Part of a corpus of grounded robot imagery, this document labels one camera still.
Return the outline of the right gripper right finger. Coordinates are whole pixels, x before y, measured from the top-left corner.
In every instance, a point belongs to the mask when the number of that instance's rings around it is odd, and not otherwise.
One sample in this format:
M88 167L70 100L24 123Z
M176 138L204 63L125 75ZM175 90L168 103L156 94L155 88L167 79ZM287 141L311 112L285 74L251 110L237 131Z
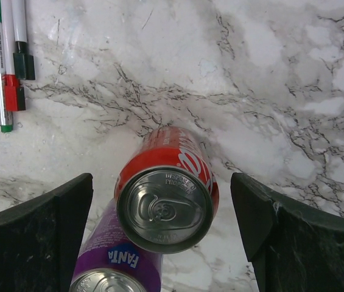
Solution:
M233 173L231 197L259 291L344 291L344 218Z

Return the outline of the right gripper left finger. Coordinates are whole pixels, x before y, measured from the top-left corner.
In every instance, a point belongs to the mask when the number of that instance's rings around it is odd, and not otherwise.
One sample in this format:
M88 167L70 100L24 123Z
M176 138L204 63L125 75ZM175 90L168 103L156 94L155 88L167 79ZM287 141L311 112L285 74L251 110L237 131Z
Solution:
M68 291L93 198L83 173L0 212L0 291Z

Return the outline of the red cola can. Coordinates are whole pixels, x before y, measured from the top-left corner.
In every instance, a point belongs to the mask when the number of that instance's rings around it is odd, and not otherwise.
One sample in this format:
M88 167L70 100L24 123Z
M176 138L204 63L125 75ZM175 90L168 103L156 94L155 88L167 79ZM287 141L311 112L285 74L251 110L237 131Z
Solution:
M187 129L164 126L147 134L114 188L119 222L142 249L185 251L209 231L219 188L206 151Z

